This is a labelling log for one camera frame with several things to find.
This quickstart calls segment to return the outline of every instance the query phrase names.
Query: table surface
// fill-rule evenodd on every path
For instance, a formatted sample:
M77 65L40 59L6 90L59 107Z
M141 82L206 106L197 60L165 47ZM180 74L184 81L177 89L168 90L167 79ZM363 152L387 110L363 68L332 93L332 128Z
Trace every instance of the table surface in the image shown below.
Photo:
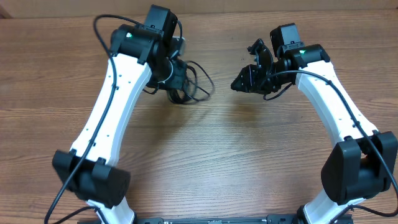
M197 105L142 94L118 167L139 217L260 217L295 213L322 188L332 146L313 106L294 86L274 101L230 90L246 47L295 22L302 40L322 44L340 82L380 131L398 133L398 11L308 11L179 15L187 48L216 93ZM42 223L61 187L51 161L68 151L88 119L106 72L92 17L0 20L0 223ZM120 21L100 22L109 40ZM209 88L205 79L204 87ZM390 212L393 190L365 205ZM84 206L66 192L52 218ZM74 221L93 217L86 212ZM354 212L356 223L398 219Z

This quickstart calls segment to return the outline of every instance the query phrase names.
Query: black plastic cover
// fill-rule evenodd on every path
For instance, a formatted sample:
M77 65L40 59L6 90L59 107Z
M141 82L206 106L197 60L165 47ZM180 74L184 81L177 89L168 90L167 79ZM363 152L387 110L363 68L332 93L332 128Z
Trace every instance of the black plastic cover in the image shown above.
M70 172L77 165L80 157L73 151L66 153L57 150L52 165L62 183L65 183ZM119 205L125 196L130 183L130 173L105 165L104 159L97 162L85 159L79 171L68 186L81 200L94 200L103 203L107 208Z
M329 55L319 44L288 50L284 54L284 58L290 60L290 70L305 68L309 63L318 62L321 60L330 62Z
M393 172L398 142L392 132L371 137L388 168ZM364 138L350 139L336 144L321 171L322 186L328 197L338 205L356 198L372 198L391 185L386 171L376 155L368 151Z
M285 51L304 47L294 23L279 26L270 32L274 55L280 58Z
M170 9L151 5L148 15L145 19L145 26L162 30L162 40L165 46L170 47L173 38L175 26L177 25L177 16Z

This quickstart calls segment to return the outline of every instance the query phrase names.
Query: cable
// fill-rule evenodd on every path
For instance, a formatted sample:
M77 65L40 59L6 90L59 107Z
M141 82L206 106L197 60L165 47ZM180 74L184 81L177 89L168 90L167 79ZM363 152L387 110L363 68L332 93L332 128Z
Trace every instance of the cable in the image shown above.
M289 87L291 87L292 85L293 85L293 83L289 83L289 85L287 85L282 91L280 91L278 94L276 94L275 96L273 96L273 97L271 97L271 98L269 98L269 99L266 98L267 95L264 95L262 98L263 98L264 100L266 100L266 101L270 101L270 100L276 99L276 98L282 96L282 94L283 94Z
M208 92L207 92L206 90L204 90L202 87L200 87L200 86L197 85L196 71L195 71L195 69L194 69L193 67L191 67L191 68L192 68L191 70L193 71L193 74L194 74L194 76L195 76L195 83L193 83L189 78L188 78L188 82L192 83L192 84L195 86L195 88L198 88L199 90L201 90L202 92L204 92L207 96L205 96L205 97L202 98L202 99L197 99L197 98L195 98L194 96L189 95L184 89L183 89L183 92L184 92L189 98L191 98L192 100L195 100L196 102L208 100L208 99L210 98L210 96L215 92L215 86L214 86L213 81L211 80L210 76L206 73L205 69L204 69L202 66L200 66L198 63L196 63L196 62L194 62L194 61L191 61L191 60L187 61L187 63L193 63L193 64L195 64L197 67L199 67L199 68L203 71L203 73L206 75L207 79L209 79L209 81L210 81L210 83L211 83L211 91L210 91L210 93L208 93Z
M112 64L112 69L113 69L112 90L111 90L111 94L109 95L109 100L108 100L108 102L107 102L107 104L106 104L106 106L105 106L104 112L103 112L101 118L99 119L99 122L98 122L98 124L97 124L97 127L95 128L94 133L93 133L91 139L88 141L88 145L87 145L86 150L84 151L83 155L81 156L81 159L79 160L79 162L77 163L77 165L75 166L75 168L72 170L72 172L70 173L70 175L68 176L68 178L66 179L66 181L63 183L63 185L62 185L61 189L59 190L57 196L54 198L54 201L52 202L52 204L51 204L49 210L47 211L47 214L45 215L44 224L47 224L47 223L49 222L50 216L51 216L52 212L54 211L55 206L57 206L57 203L58 203L58 201L60 200L62 194L64 193L65 189L68 187L69 183L72 181L72 178L75 176L75 174L77 173L78 169L79 169L79 168L81 167L81 165L83 164L85 158L87 157L87 155L88 155L88 153L89 153L89 151L90 151L92 145L94 144L95 138L97 137L98 131L100 131L101 125L102 125L102 123L103 123L104 120L105 120L106 114L108 113L108 110L109 110L109 108L110 108L110 106L111 106L111 103L112 103L112 100L113 100L114 93L115 93L115 91L116 91L116 84L117 84L116 66L115 66L115 64L114 64L114 60L113 60L113 58L112 58L112 55L111 55L111 53L109 52L108 47L106 46L104 40L103 40L102 37L100 36L100 33L98 32L98 29L97 29L97 26L96 26L96 25L97 25L97 21L98 21L99 19L101 19L101 18L122 19L122 20L125 20L125 21L129 21L129 22L135 23L135 24L137 24L137 25L141 25L141 23L139 23L139 22L137 22L137 21L134 21L134 20L132 20L132 19L129 19L129 18L126 18L126 17L123 17L123 16L110 15L110 14L99 15L99 16L95 17L95 19L94 19L93 28L94 28L95 35L97 36L97 39L98 39L99 42L101 43L102 47L104 48L104 50L105 50L105 52L106 52L106 55L108 56L108 58L109 58L109 60L111 61L111 64Z
M372 140L366 134L365 130L362 128L362 126L360 125L359 121L355 118L354 113L352 112L351 108L349 107L349 105L348 105L347 101L345 100L343 94L341 94L340 90L332 83L331 80L328 80L327 78L325 78L325 77L323 77L321 75L318 75L316 73L312 73L312 72L308 72L308 71L304 71L304 70L289 70L289 71L277 72L275 74L266 76L266 79L272 78L272 77L276 77L276 76L282 75L282 74L287 74L287 73L302 73L302 74L313 76L315 78L318 78L318 79L324 81L327 85L330 85L332 87L332 89L334 89L334 91L340 97L341 102L344 104L344 107L346 108L348 114L351 116L351 119L353 120L354 125L358 128L359 132L364 136L366 141L369 143L371 149L373 150L373 153L376 154L376 156L379 159L380 163L382 164L383 168L386 170L387 176L388 176L389 180L391 181L391 184L394 187L394 190L396 191L396 196L397 196L397 201L398 201L398 185L397 185L396 179L392 175L390 169L388 168L386 162L382 158L382 156L381 156L380 152L378 151L377 147L373 144ZM354 208L362 209L362 210L365 210L367 212L370 212L370 213L373 213L375 215L379 215L379 216L382 216L382 217L394 217L394 216L398 215L398 203L397 203L396 210L394 212L392 212L392 213L379 212L379 211L373 210L371 208L368 208L368 207L365 207L365 206L362 206L362 205L348 205L335 218L330 220L330 224L334 223L336 220L338 220L340 217L342 217L347 211L349 211L351 209L354 209Z
M157 83L157 86L156 86L155 90L152 91L152 92L149 92L149 91L146 90L146 89L142 89L142 90L143 90L144 92L148 93L148 94L154 95L154 94L157 92L157 90L159 90L159 83Z
M197 86L198 86L198 75L197 75L197 71L192 67L192 66L190 66L190 65L187 65L187 69L189 69L189 70L191 70L191 72L193 73L193 76L195 77L195 82L193 83L192 81L191 81L191 79L188 77L188 76L186 76L185 78L185 81L186 81L186 83L189 85L189 83L192 83L193 84L193 86L194 86L194 88L193 88L193 93L191 93L191 95L192 96L195 96L196 95L196 93L197 93ZM191 100L192 98L190 97L190 95L187 95L187 98L188 98L188 100Z
M175 57L180 55L180 50L181 50L181 46L182 46L182 24L181 21L177 21L178 27L180 28L180 40L178 41L178 48L177 50L173 53L173 55L170 57L170 59L174 59Z
M83 207L83 208L79 208L78 210L72 212L71 214L61 218L59 221L55 222L54 224L60 224L63 223L65 221L67 221L68 219L70 219L71 217L74 217L75 215L79 214L80 212L84 212L85 210L89 210L89 209L93 209L94 212L98 212L99 216L101 217L102 220L105 220L105 216L104 213L101 211L100 208L98 208L97 206L87 206L87 207Z

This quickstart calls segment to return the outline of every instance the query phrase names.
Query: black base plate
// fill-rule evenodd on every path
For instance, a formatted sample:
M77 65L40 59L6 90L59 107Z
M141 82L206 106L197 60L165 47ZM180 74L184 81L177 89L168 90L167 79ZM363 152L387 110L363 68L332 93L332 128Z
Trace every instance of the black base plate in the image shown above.
M294 224L296 215L268 215L266 217L255 218L183 218L183 219L163 219L163 218L138 218L134 224ZM351 215L345 215L339 219L337 224L353 224Z

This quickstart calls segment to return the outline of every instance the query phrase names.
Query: white arm link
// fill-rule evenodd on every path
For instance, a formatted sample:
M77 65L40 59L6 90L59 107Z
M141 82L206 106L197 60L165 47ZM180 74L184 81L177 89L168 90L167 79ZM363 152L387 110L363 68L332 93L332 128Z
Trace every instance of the white arm link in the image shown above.
M106 164L109 166L116 166L119 161L120 145L132 110L138 96L152 75L149 65L147 63L144 65L137 63L137 58L135 57L118 54L117 57L113 57L113 60L118 73L118 88L113 96L108 114L95 139L95 145L93 145L87 155L87 159L91 161L97 161L99 157L106 159ZM88 141L91 139L108 102L112 83L113 69L111 62L108 61L108 71L106 72L104 85L93 111L83 131L71 146L71 150L77 150L76 156L82 156L86 150Z
M348 96L339 82L331 62L326 63L325 61L319 61L309 63L307 67L301 70L313 72L331 80L341 94L343 94L366 134L373 135L373 130L377 130L377 128L363 116L352 99ZM311 101L315 111L317 111L323 125L325 125L328 131L333 147L336 143L344 141L344 137L346 136L351 136L353 139L363 137L358 129L353 126L353 120L349 116L344 104L341 102L340 97L330 85L326 85L323 80L302 73L297 74L296 84L299 90L303 91L305 96ZM329 223L331 219L335 218L348 205L359 204L363 201L365 201L365 199L357 198L349 201L345 205L338 205L330 200L325 190L322 189L314 200L304 206L305 218L310 224Z

